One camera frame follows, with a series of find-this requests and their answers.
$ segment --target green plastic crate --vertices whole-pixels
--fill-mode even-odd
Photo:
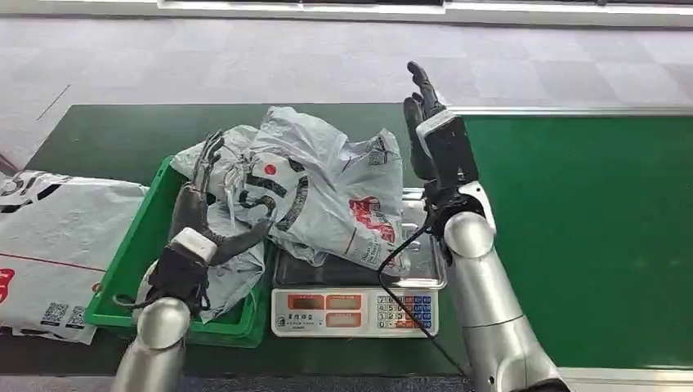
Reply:
[[[116,305],[115,294],[135,297],[147,268],[158,257],[168,241],[173,205],[186,178],[173,170],[166,158],[152,180],[150,190],[125,234],[113,262],[101,280],[99,290],[87,307],[87,323],[103,327],[122,337],[135,336],[131,311]],[[266,244],[266,268],[275,257],[275,248]],[[267,320],[271,282],[264,274],[244,301],[213,321],[202,324],[196,319],[190,325],[187,341],[198,345],[254,348],[262,341]]]

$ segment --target barcode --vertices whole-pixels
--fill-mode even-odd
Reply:
[[[73,329],[84,329],[84,308],[75,306],[72,308],[72,314],[69,316],[65,327]]]
[[[46,309],[46,313],[43,314],[43,318],[41,318],[41,324],[59,327],[60,321],[64,318],[65,313],[67,313],[67,308],[67,304],[51,302],[48,309]]]

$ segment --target floor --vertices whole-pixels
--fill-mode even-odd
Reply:
[[[401,101],[408,60],[454,105],[691,106],[691,42],[693,31],[4,18],[0,154],[23,167],[73,104]]]

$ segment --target crumpled plastic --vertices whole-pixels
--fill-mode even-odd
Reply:
[[[272,216],[270,240],[292,256],[321,265],[327,254],[377,269],[402,241],[402,162],[396,138],[347,135],[320,118],[272,107],[260,129],[241,125],[224,135],[209,190],[250,225]],[[202,145],[171,166],[190,178]],[[397,257],[385,268],[407,274]]]

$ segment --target scale weighing platform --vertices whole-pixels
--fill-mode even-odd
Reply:
[[[424,222],[422,189],[404,191],[404,238]],[[438,291],[445,286],[440,249],[424,234],[401,253],[411,269],[383,282],[423,326],[438,333]],[[280,337],[426,337],[380,287],[375,271],[328,256],[320,267],[280,252],[275,263],[271,326]]]

